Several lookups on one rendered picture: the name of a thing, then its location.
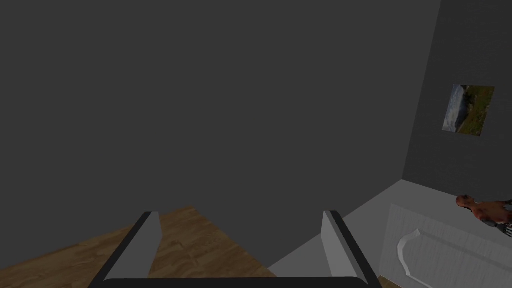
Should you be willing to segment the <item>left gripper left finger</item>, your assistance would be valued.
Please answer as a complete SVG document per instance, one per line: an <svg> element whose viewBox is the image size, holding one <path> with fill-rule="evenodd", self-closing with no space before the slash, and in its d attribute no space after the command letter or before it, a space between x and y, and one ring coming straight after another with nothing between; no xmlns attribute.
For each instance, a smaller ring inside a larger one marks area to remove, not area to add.
<svg viewBox="0 0 512 288"><path fill-rule="evenodd" d="M145 212L110 257L105 280L148 278L161 241L160 214Z"/></svg>

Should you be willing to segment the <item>reddish brown figurine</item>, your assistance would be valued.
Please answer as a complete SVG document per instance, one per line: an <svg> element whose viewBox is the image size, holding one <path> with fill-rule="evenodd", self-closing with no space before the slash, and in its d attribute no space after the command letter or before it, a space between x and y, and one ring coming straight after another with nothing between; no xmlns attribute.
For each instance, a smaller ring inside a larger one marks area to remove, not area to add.
<svg viewBox="0 0 512 288"><path fill-rule="evenodd" d="M457 196L455 202L459 207L470 210L477 220L512 238L512 199L477 202L464 194Z"/></svg>

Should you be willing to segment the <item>landscape picture on wall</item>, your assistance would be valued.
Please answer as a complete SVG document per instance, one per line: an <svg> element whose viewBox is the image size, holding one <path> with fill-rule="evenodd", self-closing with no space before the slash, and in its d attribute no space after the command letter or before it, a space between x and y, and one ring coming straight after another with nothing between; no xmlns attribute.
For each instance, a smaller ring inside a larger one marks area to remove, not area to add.
<svg viewBox="0 0 512 288"><path fill-rule="evenodd" d="M494 86L453 85L442 130L480 137L494 92Z"/></svg>

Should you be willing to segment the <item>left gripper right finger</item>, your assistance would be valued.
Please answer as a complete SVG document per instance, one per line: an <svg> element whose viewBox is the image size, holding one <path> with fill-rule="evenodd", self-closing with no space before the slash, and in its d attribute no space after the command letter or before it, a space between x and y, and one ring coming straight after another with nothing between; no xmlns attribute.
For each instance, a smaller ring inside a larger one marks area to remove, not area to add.
<svg viewBox="0 0 512 288"><path fill-rule="evenodd" d="M331 211L323 212L320 237L333 277L366 279Z"/></svg>

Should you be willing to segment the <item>grey cupboard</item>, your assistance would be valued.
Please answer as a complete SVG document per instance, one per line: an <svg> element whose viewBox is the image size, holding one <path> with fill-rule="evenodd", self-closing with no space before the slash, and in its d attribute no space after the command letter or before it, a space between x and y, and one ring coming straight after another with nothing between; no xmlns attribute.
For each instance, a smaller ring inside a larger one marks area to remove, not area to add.
<svg viewBox="0 0 512 288"><path fill-rule="evenodd" d="M453 195L401 180L342 224L373 274L401 288L512 288L512 238Z"/></svg>

